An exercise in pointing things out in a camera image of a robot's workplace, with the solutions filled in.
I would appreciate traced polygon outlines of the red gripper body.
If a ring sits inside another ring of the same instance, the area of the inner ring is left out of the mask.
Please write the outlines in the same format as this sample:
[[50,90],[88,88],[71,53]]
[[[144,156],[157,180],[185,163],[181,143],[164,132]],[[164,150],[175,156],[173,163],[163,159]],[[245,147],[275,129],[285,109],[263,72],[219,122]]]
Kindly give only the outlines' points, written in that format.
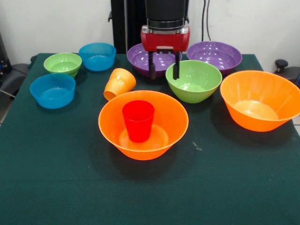
[[173,52],[185,52],[188,49],[190,38],[189,25],[179,30],[152,30],[147,25],[141,28],[141,41],[148,52],[169,50]]

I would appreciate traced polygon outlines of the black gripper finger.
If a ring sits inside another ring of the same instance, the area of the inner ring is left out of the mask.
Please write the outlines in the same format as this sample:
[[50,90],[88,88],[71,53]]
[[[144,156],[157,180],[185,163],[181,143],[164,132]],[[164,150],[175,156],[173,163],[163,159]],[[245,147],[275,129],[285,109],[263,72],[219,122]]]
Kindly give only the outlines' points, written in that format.
[[175,56],[175,64],[173,66],[173,79],[177,80],[180,76],[180,53],[174,52],[173,55]]
[[155,65],[153,63],[153,52],[148,52],[148,65],[149,65],[149,73],[150,78],[152,80],[156,79],[156,71],[155,71]]

